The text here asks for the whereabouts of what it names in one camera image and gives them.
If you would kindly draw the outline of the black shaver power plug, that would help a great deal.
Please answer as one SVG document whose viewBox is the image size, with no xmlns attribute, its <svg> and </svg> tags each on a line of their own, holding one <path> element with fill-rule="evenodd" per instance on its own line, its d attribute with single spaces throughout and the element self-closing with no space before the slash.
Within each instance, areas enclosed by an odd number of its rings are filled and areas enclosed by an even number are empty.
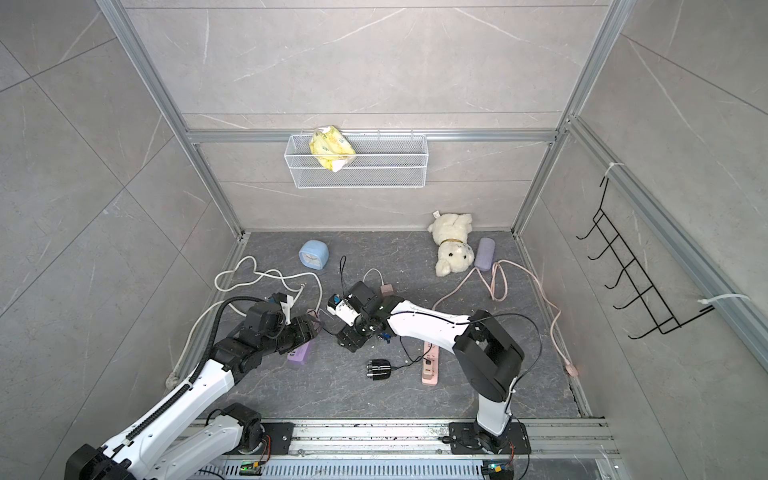
<svg viewBox="0 0 768 480">
<path fill-rule="evenodd" d="M 388 379 L 393 371 L 393 366 L 386 359 L 372 359 L 366 365 L 366 376 L 374 381 Z"/>
</svg>

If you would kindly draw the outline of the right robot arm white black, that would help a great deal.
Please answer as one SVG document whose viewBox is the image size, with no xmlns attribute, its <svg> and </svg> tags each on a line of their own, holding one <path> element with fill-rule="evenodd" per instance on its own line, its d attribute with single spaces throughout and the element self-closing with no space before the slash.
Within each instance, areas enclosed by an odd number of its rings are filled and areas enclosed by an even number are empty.
<svg viewBox="0 0 768 480">
<path fill-rule="evenodd" d="M 340 346 L 357 351 L 377 335 L 410 337 L 453 353 L 478 394 L 472 451 L 500 454 L 510 447 L 506 431 L 510 400 L 522 378 L 525 353 L 495 316 L 478 310 L 454 315 L 420 307 L 399 296 L 382 296 L 364 282 L 332 295 L 328 311 L 345 326 L 336 334 Z"/>
</svg>

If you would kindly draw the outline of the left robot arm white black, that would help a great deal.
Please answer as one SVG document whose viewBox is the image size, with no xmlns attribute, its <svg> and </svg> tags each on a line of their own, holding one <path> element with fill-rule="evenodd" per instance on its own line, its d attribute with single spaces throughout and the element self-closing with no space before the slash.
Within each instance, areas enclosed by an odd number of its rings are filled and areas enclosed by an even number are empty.
<svg viewBox="0 0 768 480">
<path fill-rule="evenodd" d="M 65 478 L 186 479 L 230 451 L 269 452 L 261 414 L 240 403 L 215 409 L 201 430 L 179 437 L 265 356 L 287 354 L 316 337 L 313 316 L 287 317 L 281 298 L 247 297 L 251 306 L 245 319 L 222 339 L 209 336 L 203 359 L 189 377 L 103 445 L 76 450 L 66 462 Z"/>
</svg>

